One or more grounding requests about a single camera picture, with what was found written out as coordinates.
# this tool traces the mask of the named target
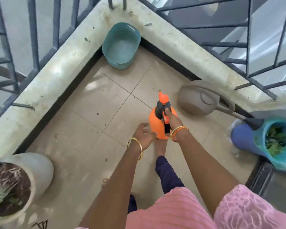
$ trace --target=teal plastic basket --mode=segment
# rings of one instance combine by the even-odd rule
[[[117,69],[128,68],[141,41],[139,31],[128,23],[117,23],[108,32],[102,51],[108,63]]]

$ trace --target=pink shirt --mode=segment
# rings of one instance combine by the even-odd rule
[[[286,229],[286,214],[246,186],[237,185],[222,199],[212,219],[189,189],[176,187],[150,208],[128,214],[126,229],[134,228]]]

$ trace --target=foot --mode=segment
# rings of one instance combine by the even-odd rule
[[[166,151],[167,140],[155,138],[155,150],[157,157],[164,156]]]

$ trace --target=tiled floor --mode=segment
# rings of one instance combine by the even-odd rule
[[[177,105],[182,84],[189,82],[143,48],[126,70],[111,67],[102,58],[53,117],[29,151],[47,155],[54,163],[54,179],[42,198],[19,222],[21,228],[48,219],[48,229],[74,228],[109,178],[136,127],[147,122],[158,100],[158,89],[170,97],[178,116],[204,148],[245,183],[256,162],[254,155],[240,152],[229,141],[235,120],[220,112],[195,117]],[[148,208],[163,195],[151,145],[138,162],[133,181],[139,208]],[[186,187],[199,193],[177,143],[168,142],[168,161]]]

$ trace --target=gold bangle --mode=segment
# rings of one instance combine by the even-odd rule
[[[171,139],[173,142],[176,142],[176,141],[174,141],[174,137],[175,137],[176,133],[177,133],[180,129],[182,129],[182,128],[185,128],[185,129],[187,129],[188,131],[190,131],[190,130],[189,130],[187,127],[185,127],[185,126],[179,126],[179,127],[175,128],[175,129],[172,131],[172,133],[170,134],[170,139]]]
[[[138,141],[137,138],[132,137],[132,138],[130,138],[130,140],[127,142],[127,148],[128,148],[128,146],[129,146],[129,142],[130,142],[131,140],[135,140],[136,142],[139,143],[140,148],[141,148],[141,154],[140,154],[138,160],[141,160],[141,159],[143,158],[143,149],[142,149],[141,143]]]

